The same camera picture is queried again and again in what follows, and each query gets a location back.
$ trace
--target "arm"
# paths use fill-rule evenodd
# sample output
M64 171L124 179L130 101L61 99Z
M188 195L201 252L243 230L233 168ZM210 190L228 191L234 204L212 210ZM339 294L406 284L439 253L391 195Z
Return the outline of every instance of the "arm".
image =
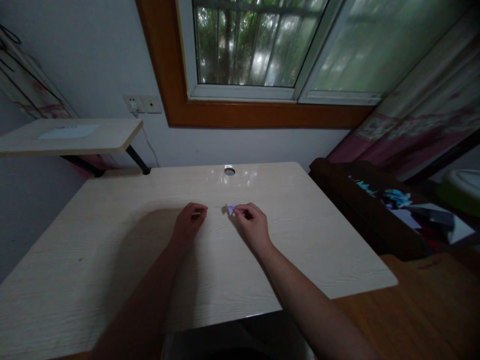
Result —
M191 202L180 212L167 247L100 337L89 359L150 358L157 345L175 275L207 217L207 209Z
M255 205L235 208L253 251L264 265L285 310L317 357L381 359L350 320L270 241L267 216Z

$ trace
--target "pink curtain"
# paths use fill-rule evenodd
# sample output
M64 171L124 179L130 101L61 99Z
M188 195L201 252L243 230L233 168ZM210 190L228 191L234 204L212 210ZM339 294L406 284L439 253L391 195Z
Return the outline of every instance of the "pink curtain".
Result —
M0 88L31 119L70 119L77 115L35 62L22 50L20 39L8 30L0 31ZM106 169L100 155L84 155L86 161ZM92 174L76 165L88 179Z
M464 16L328 160L401 176L480 128L477 16Z

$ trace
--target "forearm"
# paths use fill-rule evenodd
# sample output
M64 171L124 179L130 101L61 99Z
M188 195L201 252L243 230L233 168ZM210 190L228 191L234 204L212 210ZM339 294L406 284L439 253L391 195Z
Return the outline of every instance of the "forearm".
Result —
M380 359L333 302L269 241L255 249L280 297L317 357Z
M90 359L147 359L156 344L183 251L170 243L101 336Z

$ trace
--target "glass pane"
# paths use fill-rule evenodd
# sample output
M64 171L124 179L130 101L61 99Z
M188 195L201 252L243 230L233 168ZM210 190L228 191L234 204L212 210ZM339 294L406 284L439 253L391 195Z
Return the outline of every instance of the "glass pane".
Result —
M468 7L458 0L356 0L312 90L393 90Z
M199 84L293 87L327 0L193 0Z

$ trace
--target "electrical outlet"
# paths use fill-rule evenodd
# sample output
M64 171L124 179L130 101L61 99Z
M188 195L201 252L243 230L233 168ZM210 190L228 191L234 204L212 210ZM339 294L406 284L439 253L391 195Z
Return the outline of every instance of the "electrical outlet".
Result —
M129 113L135 113L135 109L138 113L145 112L145 106L140 95L123 95L123 101L125 102L126 108L128 109Z
M159 98L155 95L142 95L140 96L145 105L145 111L149 114L161 114L162 108L160 107Z

